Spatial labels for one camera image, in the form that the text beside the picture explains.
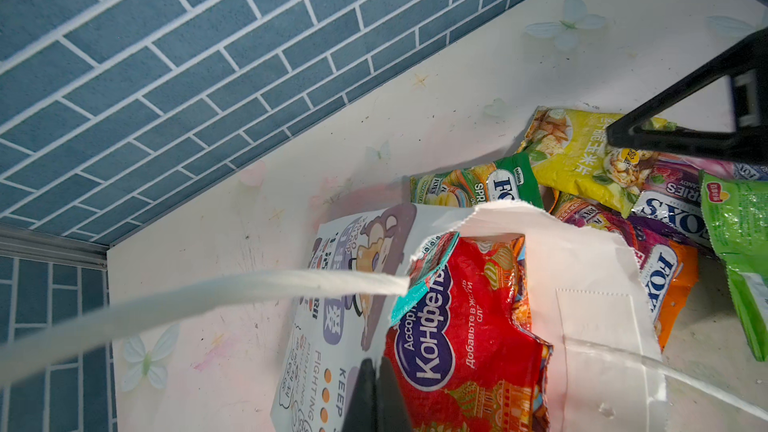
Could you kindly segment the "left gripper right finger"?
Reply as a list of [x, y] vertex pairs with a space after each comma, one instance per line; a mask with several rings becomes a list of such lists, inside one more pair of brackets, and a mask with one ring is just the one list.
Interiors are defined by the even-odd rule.
[[383, 357], [377, 375], [377, 430], [411, 432], [412, 422], [391, 361]]

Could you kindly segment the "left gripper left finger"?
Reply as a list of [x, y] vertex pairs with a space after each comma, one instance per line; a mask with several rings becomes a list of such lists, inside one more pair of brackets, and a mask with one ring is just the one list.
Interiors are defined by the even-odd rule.
[[377, 372], [371, 359], [361, 362], [342, 432], [377, 430]]

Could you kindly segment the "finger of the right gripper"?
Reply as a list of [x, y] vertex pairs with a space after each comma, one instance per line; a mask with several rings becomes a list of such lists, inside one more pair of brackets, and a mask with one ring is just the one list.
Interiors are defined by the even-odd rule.
[[754, 32], [607, 128], [608, 143], [767, 163], [767, 31]]

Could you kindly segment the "green snack packet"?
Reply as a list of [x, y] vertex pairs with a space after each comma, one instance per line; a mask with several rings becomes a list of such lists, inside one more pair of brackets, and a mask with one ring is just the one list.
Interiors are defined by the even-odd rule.
[[709, 241], [753, 356], [767, 360], [767, 184], [699, 174]]

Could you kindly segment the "purple Fox's raspberry candy bag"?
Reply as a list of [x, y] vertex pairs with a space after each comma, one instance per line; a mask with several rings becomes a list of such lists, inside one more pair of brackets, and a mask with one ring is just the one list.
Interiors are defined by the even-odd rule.
[[765, 181], [767, 167], [661, 153], [647, 177], [630, 220], [676, 242], [711, 247], [701, 212], [700, 173], [721, 179]]

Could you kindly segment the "yellow snack packet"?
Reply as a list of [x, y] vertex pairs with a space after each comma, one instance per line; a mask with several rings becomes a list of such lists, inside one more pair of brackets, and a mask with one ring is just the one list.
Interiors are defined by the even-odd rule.
[[538, 183], [595, 201], [628, 217], [659, 154], [608, 144], [621, 116], [540, 106], [519, 147]]

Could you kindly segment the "orange Fox's fruits candy bag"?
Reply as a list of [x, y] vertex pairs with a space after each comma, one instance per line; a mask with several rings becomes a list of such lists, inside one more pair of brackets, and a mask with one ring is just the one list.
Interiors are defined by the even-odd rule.
[[565, 192], [558, 192], [551, 214], [562, 222], [611, 232], [635, 255], [639, 278], [650, 301], [654, 329], [665, 348], [680, 311], [699, 279], [698, 252], [632, 224], [618, 213]]

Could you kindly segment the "white patterned paper bag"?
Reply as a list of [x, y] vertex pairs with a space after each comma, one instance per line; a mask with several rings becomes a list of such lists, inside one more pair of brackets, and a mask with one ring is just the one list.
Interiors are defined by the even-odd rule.
[[368, 293], [373, 318], [342, 314], [341, 339], [322, 354], [345, 365], [379, 362], [384, 335], [395, 318], [395, 301], [414, 290], [410, 271], [439, 236], [526, 239], [533, 332], [553, 344], [547, 399], [558, 431], [662, 431], [666, 427], [666, 381], [633, 253], [607, 232], [576, 228], [521, 202], [476, 208], [401, 204], [382, 211], [386, 226], [405, 221], [403, 241], [391, 255], [393, 272], [341, 269], [338, 253], [327, 270], [261, 270], [220, 275], [175, 290], [147, 295], [66, 321], [8, 344], [1, 350], [1, 378], [15, 382], [45, 365], [176, 323], [219, 307], [314, 298], [321, 305]]

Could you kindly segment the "green Fox's spring candy bag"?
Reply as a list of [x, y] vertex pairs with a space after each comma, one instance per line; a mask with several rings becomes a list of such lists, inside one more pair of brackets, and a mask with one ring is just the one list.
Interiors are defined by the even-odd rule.
[[457, 208], [522, 200], [543, 207], [539, 185], [526, 153], [450, 172], [412, 176], [410, 200], [415, 204]]

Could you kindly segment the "red snack packet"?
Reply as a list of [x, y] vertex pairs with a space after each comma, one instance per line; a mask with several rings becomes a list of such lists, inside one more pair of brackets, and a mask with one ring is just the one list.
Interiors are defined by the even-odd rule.
[[387, 336], [415, 431], [547, 431], [553, 347], [532, 332], [522, 234], [461, 238]]

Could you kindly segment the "teal snack packet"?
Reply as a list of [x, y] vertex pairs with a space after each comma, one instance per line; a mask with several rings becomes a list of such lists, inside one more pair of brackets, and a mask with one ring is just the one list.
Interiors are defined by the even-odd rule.
[[447, 264], [458, 240], [458, 232], [446, 232], [431, 236], [422, 244], [408, 269], [411, 279], [409, 290], [395, 301], [391, 326], [397, 325], [427, 293], [435, 274]]

